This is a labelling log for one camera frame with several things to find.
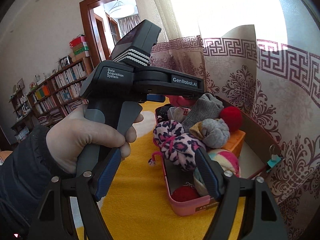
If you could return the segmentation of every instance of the ceiling lamp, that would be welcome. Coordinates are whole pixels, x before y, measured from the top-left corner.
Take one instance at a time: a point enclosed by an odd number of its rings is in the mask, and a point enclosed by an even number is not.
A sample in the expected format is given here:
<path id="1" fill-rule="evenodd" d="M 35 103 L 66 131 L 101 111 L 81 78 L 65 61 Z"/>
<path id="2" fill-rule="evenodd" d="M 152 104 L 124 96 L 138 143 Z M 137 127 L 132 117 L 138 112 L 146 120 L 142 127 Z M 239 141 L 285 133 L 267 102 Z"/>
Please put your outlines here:
<path id="1" fill-rule="evenodd" d="M 117 0 L 115 5 L 109 11 L 111 18 L 124 18 L 134 13 L 134 7 L 131 4 L 124 4 Z"/>

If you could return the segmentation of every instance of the black jacket sleeve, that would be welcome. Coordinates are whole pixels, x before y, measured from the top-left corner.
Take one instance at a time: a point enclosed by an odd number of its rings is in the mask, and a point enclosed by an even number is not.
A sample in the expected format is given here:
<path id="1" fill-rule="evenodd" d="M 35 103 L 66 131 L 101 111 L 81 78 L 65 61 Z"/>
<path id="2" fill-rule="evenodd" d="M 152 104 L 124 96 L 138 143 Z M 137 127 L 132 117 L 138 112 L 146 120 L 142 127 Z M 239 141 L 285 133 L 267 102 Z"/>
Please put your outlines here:
<path id="1" fill-rule="evenodd" d="M 0 166 L 0 239 L 11 239 L 4 236 L 13 233 L 26 236 L 50 179 L 72 177 L 52 158 L 46 144 L 48 131 L 36 126 Z"/>

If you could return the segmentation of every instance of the red yarn ball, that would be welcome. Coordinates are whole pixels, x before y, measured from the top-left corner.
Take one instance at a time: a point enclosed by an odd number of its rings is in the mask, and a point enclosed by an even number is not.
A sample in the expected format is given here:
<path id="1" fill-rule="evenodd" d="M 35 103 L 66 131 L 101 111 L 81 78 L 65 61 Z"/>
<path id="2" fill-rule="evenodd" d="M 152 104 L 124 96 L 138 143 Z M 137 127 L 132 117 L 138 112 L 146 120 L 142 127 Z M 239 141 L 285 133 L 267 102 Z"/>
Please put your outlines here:
<path id="1" fill-rule="evenodd" d="M 219 118 L 223 119 L 230 132 L 238 130 L 242 125 L 241 111 L 235 106 L 228 106 L 220 112 Z"/>
<path id="2" fill-rule="evenodd" d="M 200 195 L 195 188 L 190 186 L 181 186 L 172 193 L 171 198 L 177 202 L 185 202 L 200 198 Z"/>

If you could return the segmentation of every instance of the gloved hand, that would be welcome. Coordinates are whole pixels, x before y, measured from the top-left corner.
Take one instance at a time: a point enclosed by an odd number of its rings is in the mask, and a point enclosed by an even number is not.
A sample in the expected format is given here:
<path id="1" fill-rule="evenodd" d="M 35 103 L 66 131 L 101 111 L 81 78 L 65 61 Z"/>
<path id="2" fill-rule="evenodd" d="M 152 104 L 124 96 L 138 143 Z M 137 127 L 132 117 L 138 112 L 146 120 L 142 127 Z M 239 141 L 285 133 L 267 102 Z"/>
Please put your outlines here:
<path id="1" fill-rule="evenodd" d="M 119 147 L 124 160 L 131 152 L 129 143 L 137 138 L 133 126 L 123 136 L 111 126 L 85 119 L 86 109 L 87 105 L 79 106 L 47 133 L 47 146 L 52 157 L 68 173 L 76 173 L 78 156 L 86 144 Z M 140 114 L 135 122 L 142 120 L 143 116 Z"/>

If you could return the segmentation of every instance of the shelf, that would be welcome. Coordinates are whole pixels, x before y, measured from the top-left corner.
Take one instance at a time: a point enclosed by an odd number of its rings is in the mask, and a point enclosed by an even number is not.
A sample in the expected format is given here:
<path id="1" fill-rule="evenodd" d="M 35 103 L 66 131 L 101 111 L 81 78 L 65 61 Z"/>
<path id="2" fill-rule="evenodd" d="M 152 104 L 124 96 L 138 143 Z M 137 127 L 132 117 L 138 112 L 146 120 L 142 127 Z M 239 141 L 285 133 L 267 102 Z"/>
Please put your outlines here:
<path id="1" fill-rule="evenodd" d="M 61 120 L 59 120 L 59 121 L 51 121 L 51 122 L 45 124 L 44 126 L 55 125 L 55 124 L 57 124 L 58 122 L 60 122 L 60 121 L 62 121 L 62 120 L 63 120 L 63 119 L 61 119 Z"/>
<path id="2" fill-rule="evenodd" d="M 42 102 L 43 100 L 47 99 L 47 98 L 50 97 L 50 96 L 51 96 L 51 94 L 45 96 L 44 98 L 41 98 L 40 100 L 36 101 L 34 104 L 38 104 L 38 103 Z"/>
<path id="3" fill-rule="evenodd" d="M 74 102 L 74 101 L 77 101 L 77 100 L 80 100 L 80 99 L 81 99 L 81 97 L 76 97 L 76 98 L 74 98 L 74 99 L 68 100 L 67 102 L 63 102 L 63 103 L 61 103 L 60 106 L 56 106 L 56 107 L 50 109 L 49 111 L 43 112 L 42 114 L 39 115 L 39 117 L 40 117 L 40 116 L 43 116 L 43 115 L 45 115 L 45 114 L 48 114 L 49 112 L 51 112 L 51 111 L 53 111 L 53 110 L 56 110 L 56 109 L 58 109 L 58 108 L 61 107 L 61 106 L 70 104 L 70 103 L 72 103 L 72 102 Z"/>
<path id="4" fill-rule="evenodd" d="M 50 110 L 45 111 L 45 112 L 43 112 L 42 114 L 39 114 L 39 117 L 40 117 L 40 116 L 43 116 L 43 115 L 45 115 L 45 114 L 48 114 L 48 113 L 50 113 L 51 111 L 58 109 L 59 107 L 60 107 L 60 106 L 55 106 L 54 108 L 51 108 Z"/>
<path id="5" fill-rule="evenodd" d="M 15 108 L 13 112 L 14 112 L 14 113 L 17 112 L 17 111 L 23 106 L 23 104 L 21 104 L 19 107 Z"/>
<path id="6" fill-rule="evenodd" d="M 19 121 L 17 121 L 10 129 L 13 129 L 21 124 L 21 121 L 23 121 L 27 116 L 29 116 L 32 113 L 32 110 L 30 110 L 24 117 L 22 117 Z"/>
<path id="7" fill-rule="evenodd" d="M 43 81 L 41 84 L 39 84 L 38 86 L 36 86 L 36 88 L 34 88 L 33 90 L 31 90 L 29 93 L 28 93 L 28 96 L 30 96 L 33 92 L 35 92 L 38 88 L 40 88 L 44 83 L 46 83 L 48 80 L 54 78 L 55 76 L 61 74 L 62 72 L 66 71 L 67 69 L 77 65 L 78 63 L 82 62 L 83 61 L 83 58 L 79 59 L 79 60 L 76 60 L 75 62 L 71 63 L 70 65 L 68 66 L 65 66 L 64 68 L 62 68 L 61 70 L 59 70 L 58 72 L 52 74 L 50 77 L 48 77 L 45 81 Z"/>
<path id="8" fill-rule="evenodd" d="M 57 76 L 57 75 L 61 74 L 62 72 L 64 72 L 64 71 L 66 71 L 67 69 L 69 69 L 69 68 L 71 68 L 71 67 L 73 67 L 73 66 L 77 65 L 77 64 L 78 64 L 78 63 L 80 63 L 80 62 L 82 62 L 82 58 L 81 58 L 81 59 L 76 60 L 75 62 L 71 63 L 71 64 L 70 64 L 70 65 L 68 65 L 68 66 L 65 66 L 64 68 L 62 68 L 61 70 L 59 70 L 58 72 L 54 73 L 54 74 L 53 74 L 53 75 L 51 75 L 49 78 L 47 78 L 47 80 L 48 80 L 48 79 L 52 79 L 52 78 L 54 78 L 55 76 Z"/>
<path id="9" fill-rule="evenodd" d="M 79 79 L 77 79 L 77 80 L 75 80 L 75 81 L 73 81 L 73 82 L 71 82 L 71 83 L 69 83 L 69 84 L 67 84 L 67 85 L 65 85 L 65 86 L 63 86 L 63 87 L 55 90 L 55 91 L 52 92 L 52 93 L 53 93 L 53 94 L 58 93 L 60 90 L 62 90 L 62 89 L 64 89 L 64 88 L 67 88 L 67 87 L 69 87 L 69 86 L 71 86 L 71 85 L 73 85 L 73 84 L 75 84 L 75 83 L 78 83 L 78 82 L 80 82 L 81 80 L 84 80 L 84 79 L 86 79 L 86 78 L 87 78 L 87 76 L 82 77 L 82 78 L 79 78 Z"/>
<path id="10" fill-rule="evenodd" d="M 69 100 L 69 101 L 67 101 L 67 102 L 62 103 L 61 106 L 70 104 L 70 103 L 72 103 L 72 102 L 74 102 L 74 101 L 77 101 L 77 100 L 79 100 L 79 99 L 81 99 L 81 97 L 77 97 L 77 98 L 71 99 L 71 100 Z"/>

